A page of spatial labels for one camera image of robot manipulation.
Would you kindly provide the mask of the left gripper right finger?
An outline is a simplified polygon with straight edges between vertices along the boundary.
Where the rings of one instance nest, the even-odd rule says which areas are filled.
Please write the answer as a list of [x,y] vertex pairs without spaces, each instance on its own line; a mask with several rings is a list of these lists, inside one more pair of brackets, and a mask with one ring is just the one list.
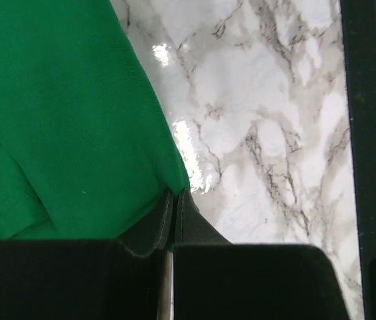
[[177,200],[174,244],[230,245],[199,211],[191,192],[184,190]]

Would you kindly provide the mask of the green t-shirt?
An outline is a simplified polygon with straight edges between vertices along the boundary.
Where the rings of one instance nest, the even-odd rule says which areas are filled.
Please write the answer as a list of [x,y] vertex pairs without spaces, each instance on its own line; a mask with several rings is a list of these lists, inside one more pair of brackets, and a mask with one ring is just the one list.
[[110,1],[0,1],[0,239],[114,238],[188,188]]

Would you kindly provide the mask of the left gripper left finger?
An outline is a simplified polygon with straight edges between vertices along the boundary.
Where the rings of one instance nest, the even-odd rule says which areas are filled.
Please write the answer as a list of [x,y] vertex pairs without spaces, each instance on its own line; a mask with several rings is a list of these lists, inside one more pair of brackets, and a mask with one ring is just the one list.
[[156,206],[118,237],[126,250],[136,257],[148,257],[164,249],[171,229],[174,196],[165,190]]

